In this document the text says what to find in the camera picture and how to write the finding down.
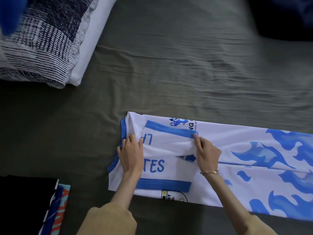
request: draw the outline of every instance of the folded sleeve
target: folded sleeve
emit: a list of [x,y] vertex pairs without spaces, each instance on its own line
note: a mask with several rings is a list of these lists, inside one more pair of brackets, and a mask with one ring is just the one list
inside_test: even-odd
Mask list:
[[245,235],[277,235],[273,229],[271,229],[255,215],[250,217],[250,219],[246,222],[246,226],[248,230]]
[[91,208],[77,235],[135,235],[137,223],[131,212],[116,203]]

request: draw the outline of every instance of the stack of folded clothes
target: stack of folded clothes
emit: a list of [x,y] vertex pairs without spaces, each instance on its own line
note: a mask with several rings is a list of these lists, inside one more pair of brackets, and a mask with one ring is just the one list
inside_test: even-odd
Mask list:
[[8,234],[57,235],[70,190],[58,179],[0,177],[3,203],[1,229]]

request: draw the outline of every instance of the yellow shirt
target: yellow shirt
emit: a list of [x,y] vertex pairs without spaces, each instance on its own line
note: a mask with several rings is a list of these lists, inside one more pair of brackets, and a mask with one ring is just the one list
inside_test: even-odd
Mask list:
[[[252,215],[246,222],[245,235],[277,235],[273,229]],[[131,212],[116,203],[91,208],[77,235],[135,235],[137,223]]]

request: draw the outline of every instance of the bracelet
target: bracelet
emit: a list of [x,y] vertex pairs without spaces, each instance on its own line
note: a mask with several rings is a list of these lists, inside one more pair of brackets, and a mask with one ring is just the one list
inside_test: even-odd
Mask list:
[[206,174],[218,174],[218,169],[216,171],[209,171],[209,172],[200,172],[201,175],[206,175]]

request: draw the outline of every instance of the person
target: person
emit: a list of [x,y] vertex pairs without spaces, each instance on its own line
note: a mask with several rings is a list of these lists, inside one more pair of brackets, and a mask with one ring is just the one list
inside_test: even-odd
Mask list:
[[[77,235],[135,234],[137,223],[128,211],[128,207],[144,167],[142,142],[142,138],[137,142],[134,134],[123,139],[122,148],[117,148],[124,171],[122,181],[110,203],[88,211]],[[257,216],[251,215],[245,209],[218,174],[217,166],[221,150],[197,134],[194,134],[194,142],[197,147],[200,171],[219,197],[237,234],[276,234]]]

